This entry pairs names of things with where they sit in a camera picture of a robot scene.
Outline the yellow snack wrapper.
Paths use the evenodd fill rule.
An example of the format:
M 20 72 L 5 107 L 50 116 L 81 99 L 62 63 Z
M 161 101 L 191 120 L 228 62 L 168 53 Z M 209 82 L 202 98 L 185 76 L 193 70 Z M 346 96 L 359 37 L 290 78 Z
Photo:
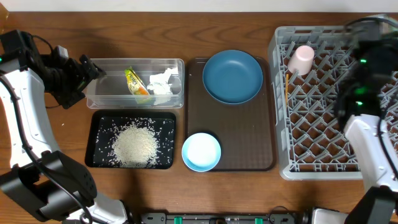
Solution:
M 150 96 L 144 82 L 132 67 L 125 69 L 124 74 L 127 80 L 129 92 L 134 95 L 136 102 L 138 104 L 150 103 L 152 101 L 152 97 Z

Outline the white napkin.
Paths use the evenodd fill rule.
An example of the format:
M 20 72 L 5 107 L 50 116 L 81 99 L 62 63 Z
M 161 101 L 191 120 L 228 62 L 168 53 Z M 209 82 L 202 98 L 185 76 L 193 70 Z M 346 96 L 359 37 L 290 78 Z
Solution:
M 175 95 L 179 89 L 173 89 L 169 83 L 172 75 L 178 75 L 178 68 L 167 68 L 165 72 L 151 75 L 146 89 L 153 95 Z

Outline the light blue bowl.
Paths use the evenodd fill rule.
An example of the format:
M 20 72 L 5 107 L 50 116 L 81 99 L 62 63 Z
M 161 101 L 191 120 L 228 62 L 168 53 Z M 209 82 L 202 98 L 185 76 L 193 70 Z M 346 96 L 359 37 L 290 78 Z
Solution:
M 208 172 L 221 159 L 221 145 L 217 138 L 208 133 L 192 134 L 183 143 L 182 159 L 189 169 Z

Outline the dark blue plate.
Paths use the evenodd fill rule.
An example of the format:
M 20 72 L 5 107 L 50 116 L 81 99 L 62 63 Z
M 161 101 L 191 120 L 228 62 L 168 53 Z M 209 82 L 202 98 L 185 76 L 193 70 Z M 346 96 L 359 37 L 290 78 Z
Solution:
M 254 98 L 264 78 L 259 62 L 252 55 L 240 50 L 224 50 L 208 59 L 202 80 L 214 99 L 237 105 Z

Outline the wooden chopstick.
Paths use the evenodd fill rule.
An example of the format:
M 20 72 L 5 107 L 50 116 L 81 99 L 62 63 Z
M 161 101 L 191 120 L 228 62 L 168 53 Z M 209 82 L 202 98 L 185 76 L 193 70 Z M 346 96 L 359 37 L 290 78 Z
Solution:
M 289 94 L 289 74 L 285 75 L 285 105 L 288 107 L 288 94 Z

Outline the pink cup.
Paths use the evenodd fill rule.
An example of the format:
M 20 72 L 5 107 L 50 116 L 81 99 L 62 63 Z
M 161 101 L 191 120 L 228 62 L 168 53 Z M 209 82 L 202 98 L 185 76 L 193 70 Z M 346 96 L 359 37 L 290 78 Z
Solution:
M 296 49 L 288 62 L 288 70 L 292 74 L 298 72 L 299 76 L 306 75 L 311 71 L 315 51 L 307 45 Z

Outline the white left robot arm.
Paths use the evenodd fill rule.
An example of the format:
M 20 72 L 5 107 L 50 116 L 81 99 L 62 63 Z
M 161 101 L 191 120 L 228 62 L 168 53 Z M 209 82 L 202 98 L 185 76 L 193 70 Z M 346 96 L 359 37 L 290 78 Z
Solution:
M 125 204 L 98 193 L 89 170 L 60 150 L 45 106 L 49 93 L 70 108 L 104 71 L 61 46 L 41 54 L 35 39 L 20 30 L 1 35 L 1 101 L 12 151 L 1 191 L 40 222 L 131 223 Z

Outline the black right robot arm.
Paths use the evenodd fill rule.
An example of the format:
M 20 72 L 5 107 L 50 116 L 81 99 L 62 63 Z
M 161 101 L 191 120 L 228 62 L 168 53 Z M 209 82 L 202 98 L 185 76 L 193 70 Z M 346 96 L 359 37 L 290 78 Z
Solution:
M 363 17 L 344 26 L 350 32 L 356 63 L 341 81 L 334 114 L 354 149 L 366 193 L 349 213 L 314 208 L 302 223 L 389 223 L 397 213 L 397 154 L 379 94 L 397 70 L 397 21 L 385 14 Z

